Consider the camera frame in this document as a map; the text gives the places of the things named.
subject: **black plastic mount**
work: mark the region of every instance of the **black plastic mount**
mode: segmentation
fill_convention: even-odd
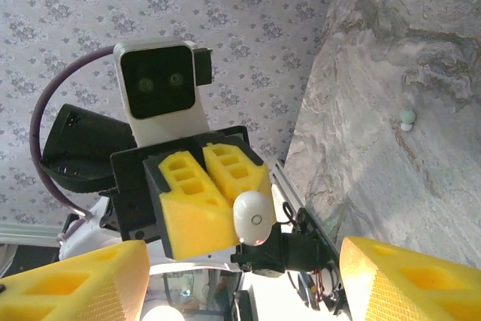
[[[205,169],[202,147],[206,143],[228,142],[245,148],[249,147],[246,127],[235,126],[208,132],[188,138],[181,138],[153,146],[124,150],[111,155],[110,163],[116,181],[116,188],[101,195],[110,198],[113,207],[103,219],[105,225],[113,225],[120,232],[124,241],[141,239],[147,243],[162,239],[165,255],[172,257],[171,245],[163,223],[162,208],[158,199],[153,198],[151,190],[161,187],[165,191],[166,183],[158,179],[152,170],[158,170],[159,160],[179,150],[188,150]],[[250,154],[254,162],[262,162],[255,153]]]
[[[212,50],[194,49],[195,85],[206,86],[212,83]]]
[[[310,235],[282,233],[281,224],[272,226],[271,235],[259,246],[239,244],[231,262],[242,271],[278,277],[286,271],[312,272],[323,264],[321,244]]]
[[[69,191],[99,192],[115,187],[110,155],[136,146],[128,123],[64,104],[48,135],[41,165]]]

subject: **metal rail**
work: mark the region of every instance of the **metal rail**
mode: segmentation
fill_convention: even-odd
[[[277,189],[280,191],[281,196],[286,200],[292,207],[292,209],[297,212],[300,207],[306,208],[308,213],[314,218],[316,222],[317,228],[320,230],[322,237],[325,241],[329,244],[330,248],[333,252],[337,255],[337,259],[339,259],[339,250],[336,246],[332,243],[331,239],[325,233],[324,229],[322,228],[321,222],[318,220],[315,215],[313,215],[313,210],[310,209],[309,206],[305,205],[302,197],[299,195],[299,191],[295,188],[295,185],[292,184],[291,180],[287,176],[287,173],[284,171],[284,162],[278,160],[274,165],[274,169],[272,170],[272,177],[274,179],[274,184],[277,186]]]

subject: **camera lens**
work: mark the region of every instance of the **camera lens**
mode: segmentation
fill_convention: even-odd
[[[149,93],[153,91],[153,80],[149,78],[141,78],[137,84],[138,90],[142,93]]]
[[[172,74],[172,75],[168,78],[168,83],[169,83],[171,86],[174,86],[174,87],[182,86],[182,84],[183,84],[182,74],[178,74],[178,73]]]

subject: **small green knob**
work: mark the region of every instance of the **small green knob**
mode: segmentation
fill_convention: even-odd
[[[416,113],[409,108],[405,108],[399,112],[399,117],[404,124],[413,124],[416,121]]]

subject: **light bulb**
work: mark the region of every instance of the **light bulb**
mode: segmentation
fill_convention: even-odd
[[[148,310],[141,321],[185,321],[182,313],[170,306],[155,306]]]

